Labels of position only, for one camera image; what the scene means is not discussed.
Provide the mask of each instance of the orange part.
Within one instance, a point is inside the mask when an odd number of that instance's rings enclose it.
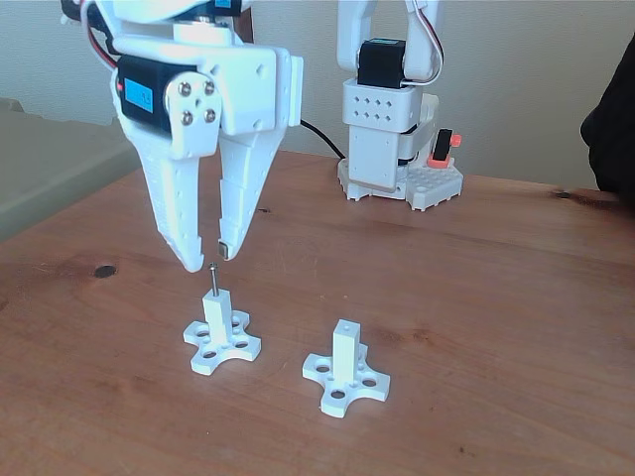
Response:
[[[432,154],[428,156],[428,167],[430,167],[431,169],[447,169],[448,166],[449,166],[449,154],[445,156],[444,161],[434,160]]]
[[[463,138],[460,134],[452,134],[452,137],[449,139],[449,144],[453,147],[459,147]]]

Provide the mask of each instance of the robotic arm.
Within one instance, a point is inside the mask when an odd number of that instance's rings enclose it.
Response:
[[[300,124],[303,60],[281,48],[243,44],[230,17],[250,3],[80,3],[88,38],[112,68],[114,106],[139,153],[157,227],[190,272],[203,263],[197,230],[199,159],[220,148],[218,251],[231,260],[245,239],[287,127]],[[116,63],[92,37],[92,4],[120,55]]]
[[[439,99],[421,87],[439,77],[444,62],[435,30],[440,3],[405,3],[408,36],[402,41],[371,39],[376,0],[339,0],[337,61],[356,77],[344,83],[349,157],[337,175],[348,198],[405,199],[425,210],[461,191],[462,175],[449,156],[460,137],[438,131]]]

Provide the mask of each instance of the white bracket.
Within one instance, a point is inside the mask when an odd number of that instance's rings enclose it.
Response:
[[[368,346],[359,343],[360,327],[341,319],[333,333],[332,357],[310,354],[302,367],[303,377],[324,387],[320,408],[332,417],[344,417],[357,399],[385,402],[388,398],[390,376],[366,364]]]
[[[205,322],[195,320],[183,333],[185,342],[198,347],[191,369],[202,375],[211,375],[225,360],[253,362],[260,353],[260,339],[245,332],[249,314],[232,310],[229,291],[217,294],[212,289],[202,299]]]

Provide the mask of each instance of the white pegboard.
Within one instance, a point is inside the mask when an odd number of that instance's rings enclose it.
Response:
[[[400,167],[393,192],[352,182],[348,175],[348,159],[339,162],[337,176],[348,199],[359,201],[364,196],[381,196],[406,200],[413,210],[422,211],[460,195],[463,187],[463,175],[454,167],[452,160],[447,169],[432,169],[420,164]]]

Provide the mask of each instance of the hole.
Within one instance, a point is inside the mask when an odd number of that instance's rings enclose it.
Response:
[[[102,265],[95,268],[94,277],[100,280],[110,278],[117,273],[117,268],[112,265]]]

